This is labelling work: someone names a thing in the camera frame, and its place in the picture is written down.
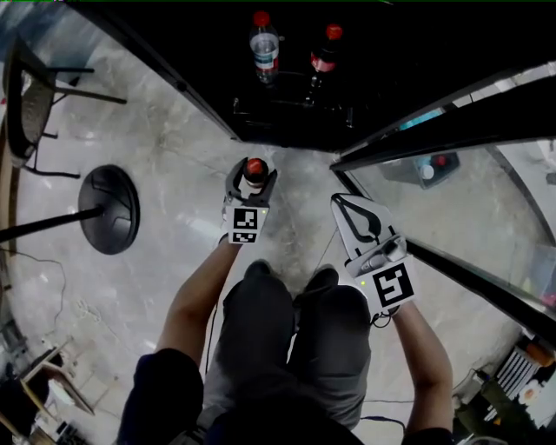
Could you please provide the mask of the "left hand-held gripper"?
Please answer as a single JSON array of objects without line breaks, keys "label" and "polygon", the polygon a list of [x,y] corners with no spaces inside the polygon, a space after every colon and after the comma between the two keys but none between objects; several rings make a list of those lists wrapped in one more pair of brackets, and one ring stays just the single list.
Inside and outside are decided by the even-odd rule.
[{"label": "left hand-held gripper", "polygon": [[247,162],[247,157],[241,159],[230,170],[225,180],[222,217],[228,234],[228,242],[232,244],[256,243],[260,238],[269,212],[269,200],[278,177],[277,170],[272,170],[258,193],[252,193],[248,198],[243,198],[240,183]]}]

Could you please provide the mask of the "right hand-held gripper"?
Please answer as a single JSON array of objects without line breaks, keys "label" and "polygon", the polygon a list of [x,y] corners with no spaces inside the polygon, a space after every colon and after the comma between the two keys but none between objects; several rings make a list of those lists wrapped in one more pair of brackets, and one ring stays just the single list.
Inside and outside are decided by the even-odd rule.
[{"label": "right hand-held gripper", "polygon": [[[351,259],[346,270],[365,296],[370,315],[387,313],[414,299],[413,258],[407,253],[406,239],[397,236],[400,231],[387,207],[363,196],[335,193],[331,210]],[[366,252],[370,244],[381,245]]]}]

